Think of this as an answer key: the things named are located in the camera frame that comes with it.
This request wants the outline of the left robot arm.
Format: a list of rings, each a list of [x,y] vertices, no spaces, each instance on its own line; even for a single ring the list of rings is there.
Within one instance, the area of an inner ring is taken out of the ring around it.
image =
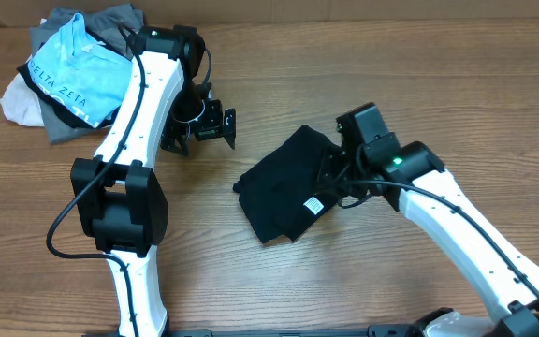
[[[121,321],[117,336],[168,336],[157,250],[168,227],[168,202],[155,175],[158,150],[187,155],[187,141],[236,141],[236,112],[223,109],[211,83],[194,82],[211,54],[197,29],[145,26],[120,30],[133,53],[132,75],[115,122],[93,158],[75,160],[75,197],[94,259],[109,265]]]

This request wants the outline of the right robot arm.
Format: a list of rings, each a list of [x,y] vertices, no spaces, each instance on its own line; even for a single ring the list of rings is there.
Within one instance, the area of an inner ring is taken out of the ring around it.
[[[464,195],[424,143],[400,145],[378,107],[337,117],[342,144],[320,164],[317,190],[357,204],[382,197],[440,247],[485,306],[486,317],[435,310],[379,336],[539,336],[539,266],[523,255]]]

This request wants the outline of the black t-shirt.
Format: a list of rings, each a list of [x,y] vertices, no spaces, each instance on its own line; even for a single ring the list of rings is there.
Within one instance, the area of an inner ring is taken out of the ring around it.
[[[322,157],[335,148],[324,134],[303,125],[234,183],[233,191],[261,242],[282,235],[295,241],[336,205],[336,195],[315,191]]]

